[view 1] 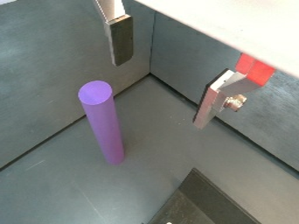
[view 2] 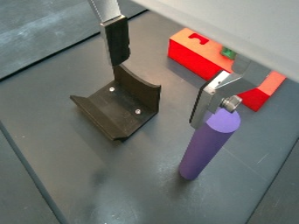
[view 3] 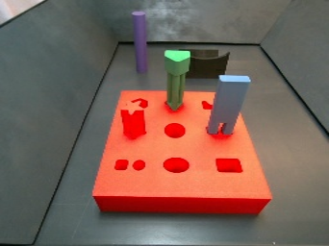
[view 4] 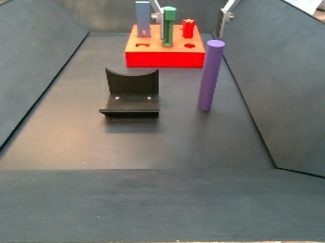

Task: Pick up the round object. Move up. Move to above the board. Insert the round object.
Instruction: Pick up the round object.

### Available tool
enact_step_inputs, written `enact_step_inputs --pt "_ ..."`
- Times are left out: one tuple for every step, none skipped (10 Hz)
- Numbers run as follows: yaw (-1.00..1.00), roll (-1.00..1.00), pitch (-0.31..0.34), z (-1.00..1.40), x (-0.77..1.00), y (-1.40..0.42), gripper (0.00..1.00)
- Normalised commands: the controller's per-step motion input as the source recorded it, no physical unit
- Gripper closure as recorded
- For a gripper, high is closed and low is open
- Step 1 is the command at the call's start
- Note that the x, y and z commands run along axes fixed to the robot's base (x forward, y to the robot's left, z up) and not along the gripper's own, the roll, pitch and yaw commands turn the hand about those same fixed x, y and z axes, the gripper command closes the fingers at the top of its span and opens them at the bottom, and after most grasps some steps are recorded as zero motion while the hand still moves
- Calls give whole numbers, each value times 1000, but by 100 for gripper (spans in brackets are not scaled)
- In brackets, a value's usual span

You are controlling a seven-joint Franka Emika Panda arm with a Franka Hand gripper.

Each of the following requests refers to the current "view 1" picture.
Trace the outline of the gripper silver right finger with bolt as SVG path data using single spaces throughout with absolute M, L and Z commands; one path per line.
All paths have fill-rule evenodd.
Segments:
M 270 65 L 242 53 L 235 70 L 225 69 L 205 86 L 193 125 L 203 129 L 223 109 L 238 112 L 247 101 L 243 94 L 262 88 L 274 73 Z

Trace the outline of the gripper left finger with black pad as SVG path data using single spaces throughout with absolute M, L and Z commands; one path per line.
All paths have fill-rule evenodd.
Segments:
M 133 56 L 133 18 L 121 0 L 92 0 L 101 16 L 108 38 L 112 64 L 119 67 Z

